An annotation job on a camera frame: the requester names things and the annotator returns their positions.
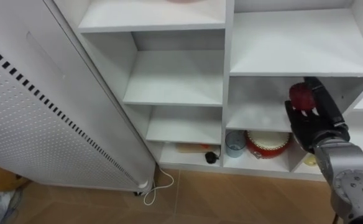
black robotic glove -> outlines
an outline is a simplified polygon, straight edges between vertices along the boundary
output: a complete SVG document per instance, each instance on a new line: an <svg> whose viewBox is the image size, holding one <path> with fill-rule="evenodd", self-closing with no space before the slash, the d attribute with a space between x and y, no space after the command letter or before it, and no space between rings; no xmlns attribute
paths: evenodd
<svg viewBox="0 0 363 224"><path fill-rule="evenodd" d="M314 154L314 147L327 138L342 138L350 141L348 127L331 95L316 77L305 77L305 84L311 90L316 110L296 110L290 100L285 102L291 129L300 146Z"/></svg>

white appliance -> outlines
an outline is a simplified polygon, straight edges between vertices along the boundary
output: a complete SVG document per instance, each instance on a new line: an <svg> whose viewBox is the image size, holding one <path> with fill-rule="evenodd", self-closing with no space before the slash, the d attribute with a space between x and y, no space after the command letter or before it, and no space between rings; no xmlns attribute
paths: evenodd
<svg viewBox="0 0 363 224"><path fill-rule="evenodd" d="M89 63L43 1L0 0L0 167L146 192L155 161Z"/></svg>

glass cup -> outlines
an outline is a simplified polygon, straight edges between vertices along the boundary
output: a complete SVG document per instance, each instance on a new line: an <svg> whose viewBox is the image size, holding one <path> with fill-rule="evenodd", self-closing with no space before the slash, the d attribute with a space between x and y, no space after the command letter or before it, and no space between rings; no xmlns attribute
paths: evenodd
<svg viewBox="0 0 363 224"><path fill-rule="evenodd" d="M229 157L238 158L244 153L246 139L243 131L231 131L226 136L226 153Z"/></svg>

perforated panel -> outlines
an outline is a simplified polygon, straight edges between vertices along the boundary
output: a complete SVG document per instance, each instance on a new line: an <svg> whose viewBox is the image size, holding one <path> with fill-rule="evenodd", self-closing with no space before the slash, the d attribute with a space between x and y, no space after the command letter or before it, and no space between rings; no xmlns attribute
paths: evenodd
<svg viewBox="0 0 363 224"><path fill-rule="evenodd" d="M139 187L115 158L1 54L0 167L43 183Z"/></svg>

round container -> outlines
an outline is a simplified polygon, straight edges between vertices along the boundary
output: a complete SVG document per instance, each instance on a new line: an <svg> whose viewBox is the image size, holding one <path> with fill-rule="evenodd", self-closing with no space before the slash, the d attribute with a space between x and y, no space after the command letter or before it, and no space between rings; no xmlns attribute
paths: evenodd
<svg viewBox="0 0 363 224"><path fill-rule="evenodd" d="M289 133L247 131L246 132L248 150L260 159L271 159L281 155L290 140Z"/></svg>
<svg viewBox="0 0 363 224"><path fill-rule="evenodd" d="M244 153L246 139L243 131L231 131L226 136L226 153L229 157L238 158Z"/></svg>

